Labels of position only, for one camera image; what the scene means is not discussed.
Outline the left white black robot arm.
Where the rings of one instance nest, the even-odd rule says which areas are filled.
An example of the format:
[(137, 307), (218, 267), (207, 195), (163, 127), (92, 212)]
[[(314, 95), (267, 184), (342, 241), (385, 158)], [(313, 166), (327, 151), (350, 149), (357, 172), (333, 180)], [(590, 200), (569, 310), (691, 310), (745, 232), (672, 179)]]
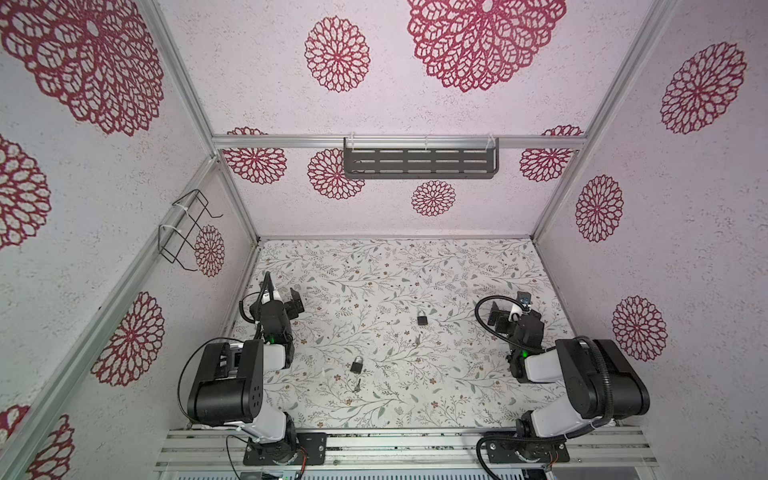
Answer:
[(328, 435), (300, 433), (291, 415), (266, 399), (267, 373), (288, 370), (295, 345), (291, 321), (305, 311), (291, 288), (282, 299), (272, 288), (251, 305), (256, 334), (249, 340), (216, 337), (198, 347), (199, 364), (186, 399), (177, 396), (181, 413), (193, 425), (224, 429), (244, 442), (248, 467), (308, 466), (325, 463)]

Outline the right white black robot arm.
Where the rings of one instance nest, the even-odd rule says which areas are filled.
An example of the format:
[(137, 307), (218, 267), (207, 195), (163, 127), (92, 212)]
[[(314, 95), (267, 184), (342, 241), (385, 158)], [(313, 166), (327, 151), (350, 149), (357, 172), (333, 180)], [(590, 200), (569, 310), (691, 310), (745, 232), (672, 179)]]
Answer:
[(511, 432), (490, 432), (476, 442), (477, 459), (487, 473), (492, 463), (567, 462), (567, 441), (650, 409), (647, 387), (614, 341), (579, 335), (545, 348), (541, 314), (528, 301), (502, 295), (479, 300), (474, 317), (509, 347), (515, 380), (565, 388), (559, 398), (524, 412)]

